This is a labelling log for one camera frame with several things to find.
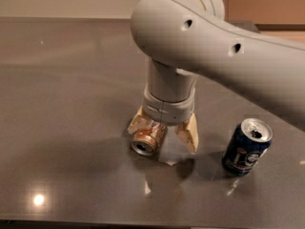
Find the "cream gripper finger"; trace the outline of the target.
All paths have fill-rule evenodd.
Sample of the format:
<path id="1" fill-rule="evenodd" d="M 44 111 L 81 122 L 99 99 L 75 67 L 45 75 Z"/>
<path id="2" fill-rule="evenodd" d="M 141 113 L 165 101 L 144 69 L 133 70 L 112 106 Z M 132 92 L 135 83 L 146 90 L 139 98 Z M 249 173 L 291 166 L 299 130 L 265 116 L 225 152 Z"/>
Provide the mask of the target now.
<path id="1" fill-rule="evenodd" d="M 140 107 L 133 117 L 127 131 L 130 135 L 132 135 L 138 130 L 147 129 L 150 121 L 151 118 L 144 112 L 143 107 Z"/>
<path id="2" fill-rule="evenodd" d="M 190 153 L 197 152 L 199 139 L 195 114 L 192 114 L 188 121 L 179 123 L 174 132 Z"/>

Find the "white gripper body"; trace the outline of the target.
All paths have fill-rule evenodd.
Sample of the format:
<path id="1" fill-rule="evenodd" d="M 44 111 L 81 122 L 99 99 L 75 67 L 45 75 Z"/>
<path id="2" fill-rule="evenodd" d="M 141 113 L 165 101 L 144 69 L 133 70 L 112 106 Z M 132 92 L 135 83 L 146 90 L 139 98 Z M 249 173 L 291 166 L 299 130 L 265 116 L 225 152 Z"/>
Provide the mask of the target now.
<path id="1" fill-rule="evenodd" d="M 171 103 L 159 100 L 145 88 L 142 108 L 146 115 L 157 122 L 166 125 L 177 125 L 190 119 L 194 112 L 195 88 L 191 89 L 191 95 L 183 101 Z"/>

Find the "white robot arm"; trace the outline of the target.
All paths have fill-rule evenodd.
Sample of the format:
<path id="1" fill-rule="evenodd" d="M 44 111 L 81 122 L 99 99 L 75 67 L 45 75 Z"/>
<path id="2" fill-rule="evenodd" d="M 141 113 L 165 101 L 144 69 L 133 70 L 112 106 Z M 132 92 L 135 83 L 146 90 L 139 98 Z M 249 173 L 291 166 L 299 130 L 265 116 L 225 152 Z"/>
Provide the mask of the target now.
<path id="1" fill-rule="evenodd" d="M 200 75 L 298 129 L 305 126 L 305 45 L 226 22 L 222 0 L 141 0 L 131 33 L 150 58 L 143 103 L 128 129 L 137 153 L 153 154 L 169 126 L 196 151 L 194 86 Z"/>

